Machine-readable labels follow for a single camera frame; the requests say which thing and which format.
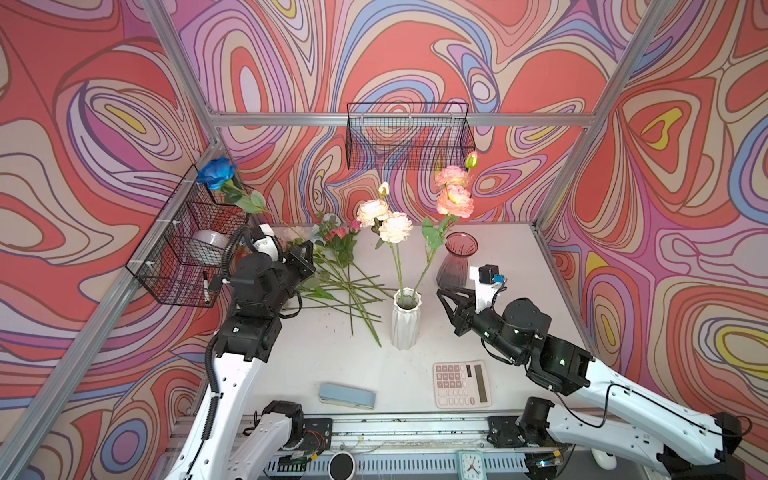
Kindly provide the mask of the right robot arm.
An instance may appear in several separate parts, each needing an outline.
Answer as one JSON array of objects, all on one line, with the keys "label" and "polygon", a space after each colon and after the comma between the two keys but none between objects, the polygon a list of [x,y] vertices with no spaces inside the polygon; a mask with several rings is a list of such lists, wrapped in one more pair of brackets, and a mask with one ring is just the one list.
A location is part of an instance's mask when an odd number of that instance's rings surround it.
[{"label": "right robot arm", "polygon": [[499,290],[440,289],[437,297],[457,336],[477,334],[492,358],[523,367],[530,381],[558,399],[530,397],[521,415],[490,418],[493,446],[581,446],[671,479],[745,478],[735,452],[747,431],[737,416],[695,411],[627,379],[549,334],[550,316],[528,298],[497,313]]}]

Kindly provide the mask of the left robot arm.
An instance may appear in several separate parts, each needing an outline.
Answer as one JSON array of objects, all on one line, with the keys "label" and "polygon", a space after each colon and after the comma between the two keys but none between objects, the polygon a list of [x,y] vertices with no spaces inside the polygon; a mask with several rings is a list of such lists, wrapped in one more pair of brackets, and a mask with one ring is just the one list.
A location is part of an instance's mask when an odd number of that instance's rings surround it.
[{"label": "left robot arm", "polygon": [[261,250],[227,262],[217,286],[228,285],[233,298],[227,316],[205,350],[208,386],[170,479],[256,479],[285,446],[300,443],[303,411],[298,403],[274,400],[240,445],[240,430],[250,390],[263,373],[282,329],[284,305],[316,271],[309,241],[285,253]]}]

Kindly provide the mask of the cream artificial flower stem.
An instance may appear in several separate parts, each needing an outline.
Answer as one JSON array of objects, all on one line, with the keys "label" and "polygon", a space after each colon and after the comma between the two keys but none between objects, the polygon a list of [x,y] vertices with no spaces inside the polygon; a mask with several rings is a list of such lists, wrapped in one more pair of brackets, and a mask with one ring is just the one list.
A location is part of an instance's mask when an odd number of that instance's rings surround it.
[{"label": "cream artificial flower stem", "polygon": [[378,237],[378,244],[389,246],[398,278],[398,294],[405,299],[402,261],[399,245],[410,237],[413,223],[407,214],[395,211],[388,201],[390,186],[387,181],[377,187],[377,197],[359,205],[355,219],[364,228],[370,228]]}]

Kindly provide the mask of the pink peach flower stem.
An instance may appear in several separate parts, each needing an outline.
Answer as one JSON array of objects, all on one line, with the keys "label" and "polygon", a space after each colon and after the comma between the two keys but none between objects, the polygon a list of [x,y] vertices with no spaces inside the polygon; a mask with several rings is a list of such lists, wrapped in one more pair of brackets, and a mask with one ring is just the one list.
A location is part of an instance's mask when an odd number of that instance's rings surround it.
[{"label": "pink peach flower stem", "polygon": [[436,211],[441,216],[438,223],[426,218],[421,227],[425,240],[426,266],[423,269],[414,291],[418,292],[426,274],[429,272],[436,253],[446,244],[449,231],[460,219],[468,219],[474,212],[474,199],[470,192],[471,171],[478,166],[478,152],[472,150],[460,166],[447,166],[439,170],[434,177],[438,187]]}]

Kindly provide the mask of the blue artificial rose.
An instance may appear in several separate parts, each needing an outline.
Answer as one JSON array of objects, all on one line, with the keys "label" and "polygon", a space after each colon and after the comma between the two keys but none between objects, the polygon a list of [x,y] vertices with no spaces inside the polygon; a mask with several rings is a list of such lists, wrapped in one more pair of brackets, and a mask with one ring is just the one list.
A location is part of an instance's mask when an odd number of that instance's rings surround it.
[{"label": "blue artificial rose", "polygon": [[266,198],[260,192],[246,190],[237,178],[237,167],[226,157],[210,160],[198,171],[196,180],[209,190],[221,193],[227,204],[235,205],[247,214],[263,214],[284,222],[277,212],[268,207]]}]

